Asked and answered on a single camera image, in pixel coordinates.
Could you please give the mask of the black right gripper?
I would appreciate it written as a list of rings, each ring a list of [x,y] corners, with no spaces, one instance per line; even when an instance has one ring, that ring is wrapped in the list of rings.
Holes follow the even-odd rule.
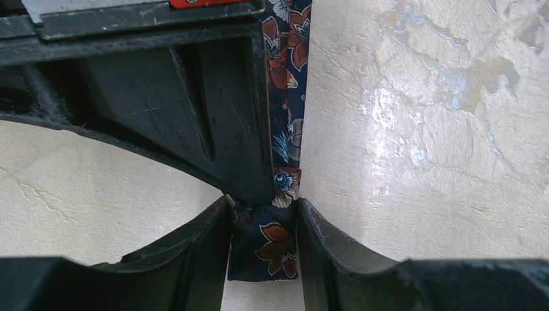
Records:
[[[245,202],[269,202],[262,27],[247,17],[264,8],[264,1],[2,1],[1,119],[73,132]],[[198,24],[91,36],[183,23]],[[91,37],[62,40],[80,36]]]

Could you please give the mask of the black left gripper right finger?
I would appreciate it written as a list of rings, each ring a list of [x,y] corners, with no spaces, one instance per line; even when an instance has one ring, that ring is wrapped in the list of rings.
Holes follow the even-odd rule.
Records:
[[[547,310],[548,261],[399,262],[362,245],[298,201],[297,240],[307,310]]]

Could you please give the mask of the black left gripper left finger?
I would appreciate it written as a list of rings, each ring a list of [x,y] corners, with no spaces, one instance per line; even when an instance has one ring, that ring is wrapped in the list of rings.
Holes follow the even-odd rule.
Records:
[[[220,197],[185,225],[92,266],[64,257],[3,257],[2,310],[219,310],[230,244]]]

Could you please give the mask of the navy floral tie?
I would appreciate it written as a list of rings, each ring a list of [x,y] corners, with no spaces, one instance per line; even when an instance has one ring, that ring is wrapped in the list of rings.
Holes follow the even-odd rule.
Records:
[[[275,197],[252,205],[227,195],[234,231],[227,279],[296,279],[296,209],[308,81],[312,1],[267,1],[261,15]]]

